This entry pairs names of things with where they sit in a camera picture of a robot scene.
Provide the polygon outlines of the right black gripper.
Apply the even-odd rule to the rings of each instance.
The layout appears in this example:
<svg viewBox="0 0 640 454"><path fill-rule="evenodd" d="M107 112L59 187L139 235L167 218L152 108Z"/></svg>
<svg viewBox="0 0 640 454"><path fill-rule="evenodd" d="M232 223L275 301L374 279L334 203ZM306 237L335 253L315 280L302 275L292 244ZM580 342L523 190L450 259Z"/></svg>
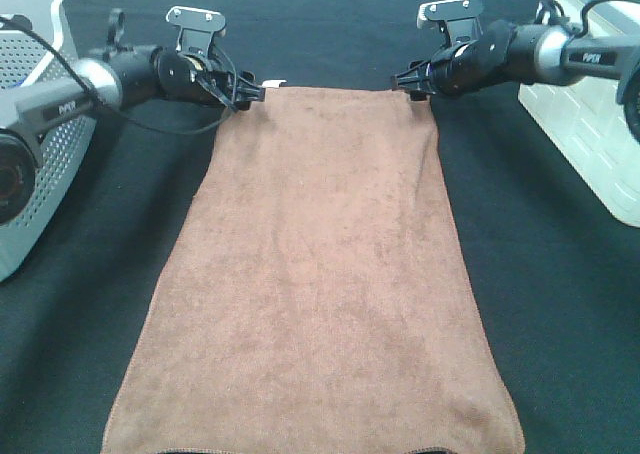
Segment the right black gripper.
<svg viewBox="0 0 640 454"><path fill-rule="evenodd" d="M408 93L413 101L430 96L458 98L467 93L509 82L508 51L513 24L491 23L481 36L436 52L405 72L391 77L391 89Z"/></svg>

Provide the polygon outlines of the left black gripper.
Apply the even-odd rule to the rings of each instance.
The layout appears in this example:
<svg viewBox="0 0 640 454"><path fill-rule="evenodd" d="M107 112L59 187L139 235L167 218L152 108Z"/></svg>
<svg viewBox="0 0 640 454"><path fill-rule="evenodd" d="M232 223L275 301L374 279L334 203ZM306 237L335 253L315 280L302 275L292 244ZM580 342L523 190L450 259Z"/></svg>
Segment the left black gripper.
<svg viewBox="0 0 640 454"><path fill-rule="evenodd" d="M265 101L265 88L248 71L225 68L217 58L184 55L163 50L154 59L159 94L166 100L232 112L247 111L254 102Z"/></svg>

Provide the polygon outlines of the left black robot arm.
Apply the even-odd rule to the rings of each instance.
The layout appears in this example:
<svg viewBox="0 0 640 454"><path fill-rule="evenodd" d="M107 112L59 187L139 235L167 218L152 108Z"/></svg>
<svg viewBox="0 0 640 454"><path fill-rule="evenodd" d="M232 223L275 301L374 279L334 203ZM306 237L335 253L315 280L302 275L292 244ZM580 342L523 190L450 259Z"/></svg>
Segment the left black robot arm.
<svg viewBox="0 0 640 454"><path fill-rule="evenodd" d="M107 42L72 63L47 41L13 19L1 24L27 35L47 50L66 76L1 92L1 221L26 208L44 164L46 133L81 115L124 110L151 99L246 111L266 96L249 71L239 71L215 41L224 35L223 14L173 6L166 20L178 32L175 48L124 45L125 14L112 9Z"/></svg>

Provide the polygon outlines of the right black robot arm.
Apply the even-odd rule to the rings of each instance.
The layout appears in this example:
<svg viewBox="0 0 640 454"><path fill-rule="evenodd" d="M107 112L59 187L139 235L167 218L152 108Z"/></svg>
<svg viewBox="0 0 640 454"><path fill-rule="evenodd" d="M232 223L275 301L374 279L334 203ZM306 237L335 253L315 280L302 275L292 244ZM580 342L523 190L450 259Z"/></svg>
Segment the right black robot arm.
<svg viewBox="0 0 640 454"><path fill-rule="evenodd" d="M434 25L443 44L426 60L417 60L391 78L395 91L413 101L430 96L458 98L494 85L570 86L586 77L615 80L616 102L623 109L627 127L639 134L639 38L621 34L594 37L588 13L607 2L639 0L590 0L577 23L565 15L557 0L540 0L540 11L529 24L497 20L480 23L480 0L440 0L423 3L416 24Z"/></svg>

